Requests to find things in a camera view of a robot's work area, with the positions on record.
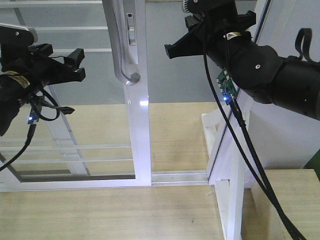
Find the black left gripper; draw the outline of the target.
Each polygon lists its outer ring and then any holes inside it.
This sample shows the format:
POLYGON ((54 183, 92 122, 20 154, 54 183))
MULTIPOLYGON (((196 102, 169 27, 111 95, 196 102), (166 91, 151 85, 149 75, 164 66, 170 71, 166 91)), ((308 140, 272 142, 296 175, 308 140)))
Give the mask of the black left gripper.
POLYGON ((22 100, 44 87, 70 82, 82 82, 86 71, 80 67, 85 58, 83 48, 77 48, 59 62, 52 57, 53 47, 44 43, 33 46, 2 44, 0 47, 0 99, 22 100))

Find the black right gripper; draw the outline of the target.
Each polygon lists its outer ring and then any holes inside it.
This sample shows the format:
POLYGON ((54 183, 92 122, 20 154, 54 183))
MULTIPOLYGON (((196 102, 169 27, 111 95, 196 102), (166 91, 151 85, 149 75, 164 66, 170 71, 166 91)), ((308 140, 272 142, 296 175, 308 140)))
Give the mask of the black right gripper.
POLYGON ((169 59, 208 55, 217 65, 228 65, 232 55, 231 38, 246 33, 256 24, 256 13, 248 10, 240 14, 234 0, 221 6, 185 17, 188 33, 173 44, 165 44, 169 59))

